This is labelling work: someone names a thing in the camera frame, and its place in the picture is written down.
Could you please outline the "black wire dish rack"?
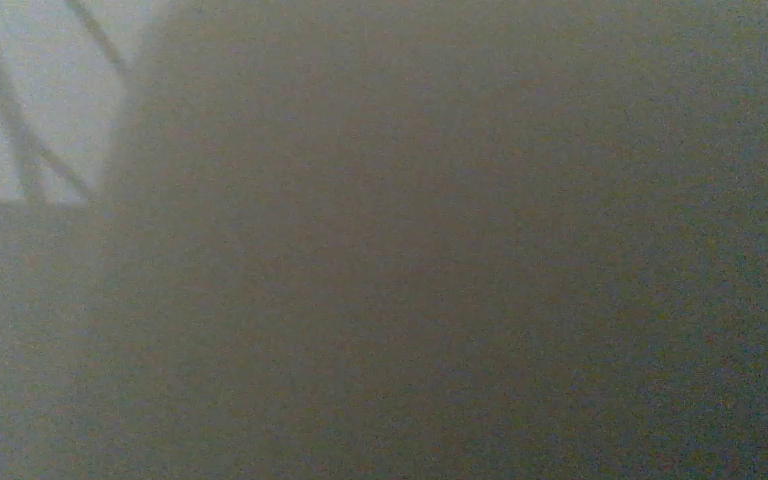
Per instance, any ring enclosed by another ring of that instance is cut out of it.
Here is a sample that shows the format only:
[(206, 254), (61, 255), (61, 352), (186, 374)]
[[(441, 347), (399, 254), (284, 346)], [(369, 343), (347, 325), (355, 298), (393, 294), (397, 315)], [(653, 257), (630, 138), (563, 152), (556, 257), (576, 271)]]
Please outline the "black wire dish rack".
[(0, 200), (82, 203), (96, 190), (137, 1), (0, 1)]

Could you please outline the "beige patterned mug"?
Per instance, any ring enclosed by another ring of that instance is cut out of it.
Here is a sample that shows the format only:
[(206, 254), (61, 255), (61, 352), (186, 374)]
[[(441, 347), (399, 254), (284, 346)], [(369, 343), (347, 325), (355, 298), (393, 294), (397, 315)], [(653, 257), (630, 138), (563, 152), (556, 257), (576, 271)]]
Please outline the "beige patterned mug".
[(768, 1), (173, 1), (1, 479), (768, 479)]

